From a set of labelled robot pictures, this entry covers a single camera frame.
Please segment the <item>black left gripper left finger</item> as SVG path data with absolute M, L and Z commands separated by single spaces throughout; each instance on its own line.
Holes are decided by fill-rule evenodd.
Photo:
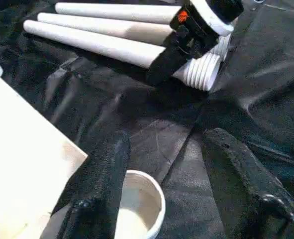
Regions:
M 95 146 L 67 182 L 56 210 L 68 207 L 58 239 L 112 239 L 121 190 L 130 158 L 124 131 L 109 134 Z

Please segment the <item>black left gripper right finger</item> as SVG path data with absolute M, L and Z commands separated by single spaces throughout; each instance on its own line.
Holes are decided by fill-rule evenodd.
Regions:
M 227 238 L 294 239 L 293 197 L 244 143 L 206 130 L 202 155 Z

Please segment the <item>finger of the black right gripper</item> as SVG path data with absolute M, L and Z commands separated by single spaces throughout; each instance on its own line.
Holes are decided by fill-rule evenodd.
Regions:
M 172 33 L 167 40 L 166 48 L 151 63 L 146 73 L 146 81 L 157 86 L 170 78 L 190 59 L 188 42 L 190 35 Z

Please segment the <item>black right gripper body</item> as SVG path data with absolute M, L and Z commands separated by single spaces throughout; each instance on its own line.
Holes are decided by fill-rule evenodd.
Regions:
M 219 35 L 201 17 L 193 3 L 184 3 L 169 23 L 174 31 L 169 52 L 186 59 L 197 59 L 218 43 Z

